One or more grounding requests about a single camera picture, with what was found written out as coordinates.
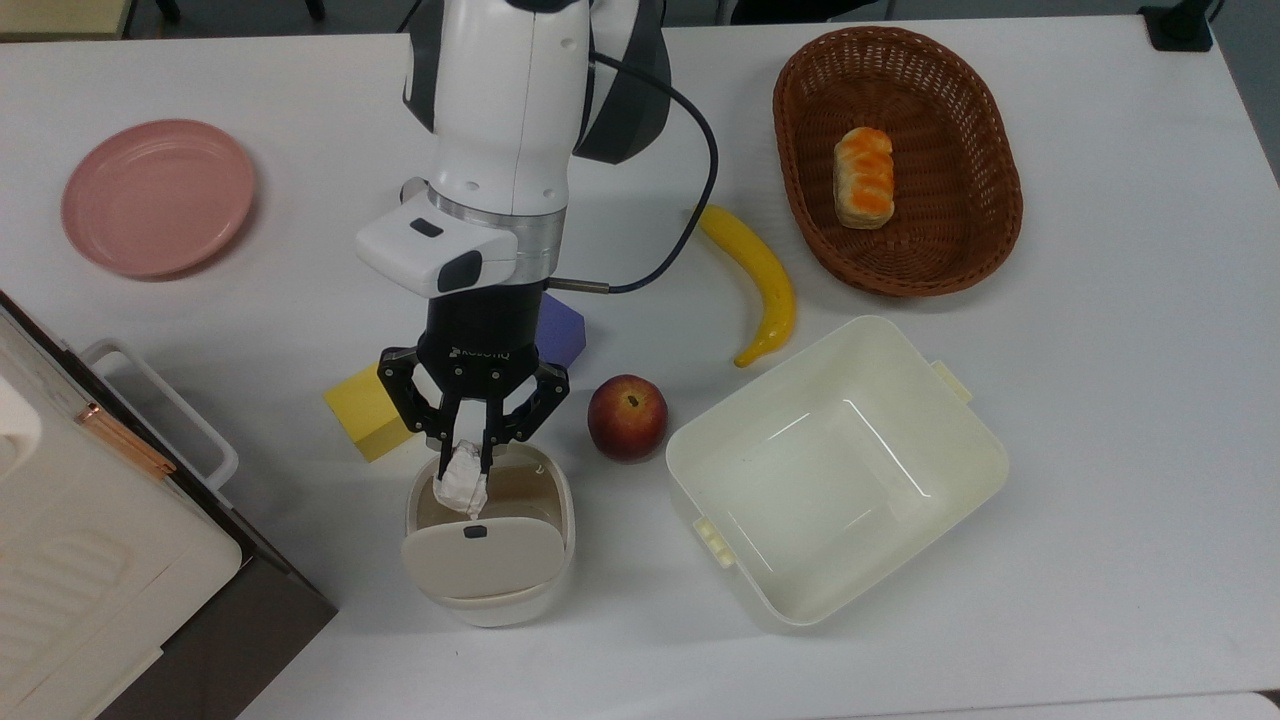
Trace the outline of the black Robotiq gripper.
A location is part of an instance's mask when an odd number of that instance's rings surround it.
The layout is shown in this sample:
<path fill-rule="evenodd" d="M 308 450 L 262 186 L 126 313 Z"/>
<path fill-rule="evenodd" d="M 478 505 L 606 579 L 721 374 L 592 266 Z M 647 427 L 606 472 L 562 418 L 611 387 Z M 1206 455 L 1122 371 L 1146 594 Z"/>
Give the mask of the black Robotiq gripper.
<path fill-rule="evenodd" d="M 498 284 L 431 299 L 417 350 L 380 352 L 378 379 L 404 427 L 439 452 L 439 479 L 454 457 L 461 398 L 485 400 L 480 473 L 488 477 L 500 446 L 530 439 L 568 397 L 568 368 L 540 363 L 536 348 L 543 296 L 540 284 Z M 419 370 L 435 384 L 438 401 L 415 383 Z M 504 413 L 506 398 L 530 377 L 530 396 Z"/>

